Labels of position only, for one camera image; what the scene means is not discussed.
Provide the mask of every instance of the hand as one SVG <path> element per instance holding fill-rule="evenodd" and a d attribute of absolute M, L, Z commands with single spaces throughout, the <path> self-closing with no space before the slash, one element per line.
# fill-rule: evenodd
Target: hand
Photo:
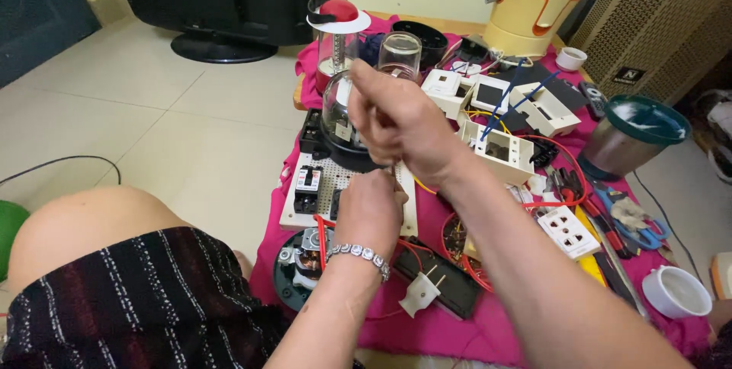
<path fill-rule="evenodd" d="M 363 61 L 353 62 L 351 76 L 348 118 L 371 159 L 380 165 L 404 160 L 420 181 L 441 185 L 453 162 L 469 151 L 444 113 L 414 82 L 379 73 Z"/>
<path fill-rule="evenodd" d="M 388 261 L 397 244 L 407 199 L 407 194 L 385 170 L 352 177 L 340 194 L 335 243 L 370 247 Z"/>

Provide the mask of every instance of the knee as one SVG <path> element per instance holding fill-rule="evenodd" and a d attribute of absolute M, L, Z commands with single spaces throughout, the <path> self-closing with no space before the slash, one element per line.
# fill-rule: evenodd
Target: knee
<path fill-rule="evenodd" d="M 141 234 L 189 225 L 155 196 L 129 186 L 63 196 L 23 224 L 10 251 L 8 283 L 17 293 L 66 263 Z"/>

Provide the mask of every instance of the tv base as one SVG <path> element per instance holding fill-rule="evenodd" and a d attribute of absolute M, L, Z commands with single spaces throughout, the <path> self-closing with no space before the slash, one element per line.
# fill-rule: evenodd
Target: tv base
<path fill-rule="evenodd" d="M 192 61 L 218 64 L 251 63 L 270 58 L 278 51 L 277 46 L 192 33 L 174 38 L 170 48 Z"/>

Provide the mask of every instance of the rhinestone bracelet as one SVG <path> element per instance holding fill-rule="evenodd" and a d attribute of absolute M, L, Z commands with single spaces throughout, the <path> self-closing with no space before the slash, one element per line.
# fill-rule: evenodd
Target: rhinestone bracelet
<path fill-rule="evenodd" d="M 389 270 L 389 263 L 384 261 L 384 258 L 374 253 L 373 249 L 363 247 L 360 244 L 336 244 L 333 249 L 328 250 L 328 252 L 326 253 L 325 263 L 327 264 L 330 260 L 330 257 L 333 255 L 337 255 L 338 253 L 351 253 L 354 256 L 359 256 L 366 259 L 367 261 L 373 263 L 374 266 L 379 268 L 382 283 L 389 280 L 389 275 L 391 274 L 391 271 Z"/>

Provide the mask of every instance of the red cap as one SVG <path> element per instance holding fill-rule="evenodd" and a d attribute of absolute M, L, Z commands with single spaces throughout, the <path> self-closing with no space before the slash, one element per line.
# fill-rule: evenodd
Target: red cap
<path fill-rule="evenodd" d="M 321 6 L 320 14 L 332 14 L 336 22 L 350 22 L 359 17 L 358 9 L 348 0 L 328 0 Z"/>

